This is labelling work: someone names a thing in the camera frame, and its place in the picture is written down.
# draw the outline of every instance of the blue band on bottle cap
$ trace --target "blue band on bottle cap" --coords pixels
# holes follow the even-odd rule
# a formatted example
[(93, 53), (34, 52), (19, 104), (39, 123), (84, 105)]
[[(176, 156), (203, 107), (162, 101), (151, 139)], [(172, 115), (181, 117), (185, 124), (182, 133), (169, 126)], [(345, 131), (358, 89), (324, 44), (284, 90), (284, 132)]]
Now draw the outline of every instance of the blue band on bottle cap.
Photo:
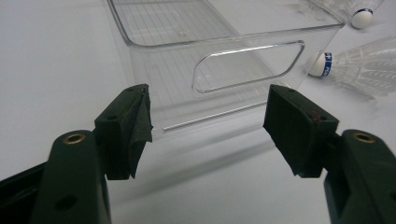
[(372, 11), (370, 8), (362, 8), (362, 9), (357, 10), (357, 11), (353, 14), (353, 16), (355, 16), (356, 14), (358, 14), (358, 13), (360, 13), (360, 12), (363, 12), (363, 11), (368, 11), (368, 12), (370, 12), (371, 14), (373, 14), (373, 11)]
[(322, 73), (322, 77), (326, 77), (329, 75), (330, 70), (332, 70), (332, 54), (324, 53), (324, 58), (326, 59), (326, 63), (324, 64), (324, 69)]

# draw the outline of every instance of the transparent plastic bin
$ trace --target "transparent plastic bin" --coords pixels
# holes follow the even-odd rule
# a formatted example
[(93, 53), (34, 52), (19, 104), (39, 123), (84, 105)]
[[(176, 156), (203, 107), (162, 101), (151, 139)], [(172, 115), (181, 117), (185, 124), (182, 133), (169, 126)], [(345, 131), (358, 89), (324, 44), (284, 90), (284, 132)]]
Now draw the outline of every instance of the transparent plastic bin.
[(306, 17), (297, 0), (108, 3), (130, 48), (131, 84), (149, 84), (153, 133), (265, 105), (270, 84), (298, 88), (309, 57), (345, 25), (315, 2), (323, 15)]

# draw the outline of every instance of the clear plastic container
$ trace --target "clear plastic container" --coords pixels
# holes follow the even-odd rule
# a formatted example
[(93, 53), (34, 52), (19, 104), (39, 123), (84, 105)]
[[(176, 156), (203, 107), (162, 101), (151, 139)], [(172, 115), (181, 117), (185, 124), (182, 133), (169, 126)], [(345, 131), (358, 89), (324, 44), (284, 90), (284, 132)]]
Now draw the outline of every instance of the clear plastic container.
[(273, 83), (298, 88), (305, 62), (345, 24), (315, 2), (322, 20), (298, 1), (108, 3), (131, 51), (129, 78), (149, 84), (154, 133), (265, 105)]

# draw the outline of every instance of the white table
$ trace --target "white table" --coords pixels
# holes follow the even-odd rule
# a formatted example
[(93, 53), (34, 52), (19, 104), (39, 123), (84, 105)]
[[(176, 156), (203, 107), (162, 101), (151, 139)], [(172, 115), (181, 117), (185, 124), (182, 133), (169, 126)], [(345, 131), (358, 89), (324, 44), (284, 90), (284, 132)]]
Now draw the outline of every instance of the white table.
[[(395, 1), (328, 51), (396, 34)], [(0, 1), (0, 180), (41, 162), (59, 135), (92, 130), (127, 87), (105, 0)], [(367, 100), (308, 77), (299, 91), (396, 153), (396, 94)], [(108, 182), (113, 223), (330, 223), (321, 179), (294, 177), (255, 120), (263, 108), (148, 144), (136, 180)]]

